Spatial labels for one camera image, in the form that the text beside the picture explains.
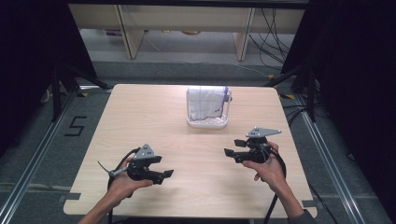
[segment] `table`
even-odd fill
[[[130,150],[149,144],[162,156],[150,170],[174,169],[161,185],[136,191],[114,210],[131,217],[227,217],[263,218],[274,193],[263,182],[253,181],[255,172],[224,155],[235,151],[234,139],[246,139],[254,126],[279,129],[269,136],[280,146],[288,167],[288,181],[296,197],[311,201],[304,170],[275,89],[230,87],[233,100],[229,123],[224,129],[192,128],[186,121],[187,86],[115,86],[99,121],[71,193],[69,215],[86,214],[106,193],[107,173],[98,165],[114,169]],[[307,207],[317,215],[315,207]],[[281,203],[272,217],[286,217]]]

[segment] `floor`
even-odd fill
[[[186,35],[180,31],[147,31],[136,58],[130,60],[127,58],[120,36],[107,35],[103,30],[81,30],[80,33],[95,63],[227,64],[246,69],[259,77],[270,75],[255,69],[256,67],[269,66],[274,67],[275,70],[279,69],[282,65],[282,54],[288,50],[283,47],[283,50],[279,51],[277,46],[279,42],[276,42],[270,35],[268,42],[274,48],[267,48],[276,56],[276,59],[262,54],[253,39],[260,46],[262,37],[265,38],[265,35],[260,37],[258,34],[253,34],[248,42],[245,60],[238,62],[232,34],[201,32],[198,35]],[[279,35],[278,37],[285,46],[290,46],[293,39],[293,35]],[[304,104],[303,96],[292,95],[292,99],[288,98],[289,83],[279,85],[278,89],[283,95],[281,102],[288,119],[295,114],[296,104]],[[90,110],[94,107],[103,108],[108,95],[108,93],[92,94],[91,101],[88,103],[77,98],[70,105],[71,111],[68,112],[70,115],[65,115],[64,119],[71,119],[78,113],[91,113]],[[308,182],[314,186],[312,193],[317,202],[317,222],[335,223],[332,218],[335,217],[338,223],[391,223],[359,167],[346,156],[347,148],[336,128],[327,118],[325,108],[317,106],[315,112],[317,122],[311,122],[305,113],[301,113],[290,125],[290,129],[299,149]],[[41,161],[31,160],[34,157],[40,158],[36,155],[37,148],[45,147],[42,146],[42,136],[46,136],[48,130],[60,132],[63,135],[65,132],[70,132],[65,127],[69,124],[67,122],[60,124],[60,127],[54,127],[50,123],[48,120],[51,115],[50,106],[43,106],[36,113],[36,119],[32,120],[30,126],[26,128],[24,135],[21,136],[20,144],[16,146],[23,150],[9,150],[0,160],[0,202],[4,204],[10,200],[10,195],[13,195],[18,185],[27,181],[26,189],[19,191],[24,194],[24,197],[14,201],[19,206],[17,206],[18,209],[15,208],[16,210],[10,212],[11,217],[7,220],[8,222],[75,223],[80,217],[62,214],[64,195],[70,190],[70,183],[74,180],[73,174],[78,171],[78,165],[68,166],[68,163],[81,160],[85,152],[75,151],[73,148],[70,148],[70,151],[57,151],[55,148],[68,146],[67,144],[71,144],[71,141],[58,141],[55,136],[54,139],[49,140],[52,149],[43,150],[44,155]],[[84,122],[95,124],[99,118],[100,114]],[[94,125],[87,127],[86,132],[92,135]],[[89,138],[80,137],[75,138],[73,144],[85,146],[89,142]],[[37,163],[37,167],[34,170],[26,170],[26,167],[31,167],[29,162],[32,161]],[[33,174],[31,179],[20,179],[29,172]],[[32,209],[32,204],[42,208]],[[270,223],[285,222],[286,220],[271,220]]]

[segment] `person's right hand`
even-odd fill
[[[268,141],[268,144],[276,151],[279,150],[279,146],[273,142]],[[257,163],[254,161],[243,161],[242,164],[250,169],[253,169],[257,172],[254,176],[254,180],[261,179],[262,181],[266,182],[271,190],[275,193],[279,191],[286,183],[285,176],[282,171],[282,166],[280,165],[279,161],[275,157],[274,154],[270,155],[270,159],[268,162],[265,163]]]

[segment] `wooden desk panel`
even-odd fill
[[[149,144],[162,156],[150,170],[174,169],[160,186],[139,189],[115,208],[115,215],[140,217],[263,218],[274,193],[253,181],[255,172],[224,155],[224,148],[246,139],[254,126],[279,129],[269,136],[280,146],[288,181],[299,200],[312,200],[304,171],[276,90],[231,87],[229,123],[221,130],[196,129],[186,121],[187,86],[117,85],[100,119],[68,200],[66,214],[85,214],[106,193],[108,176],[98,165],[114,169],[133,148]],[[313,216],[315,208],[308,209]],[[272,217],[286,217],[281,203]]]

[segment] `white cloth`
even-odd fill
[[[188,89],[190,120],[221,118],[228,87],[192,86]]]

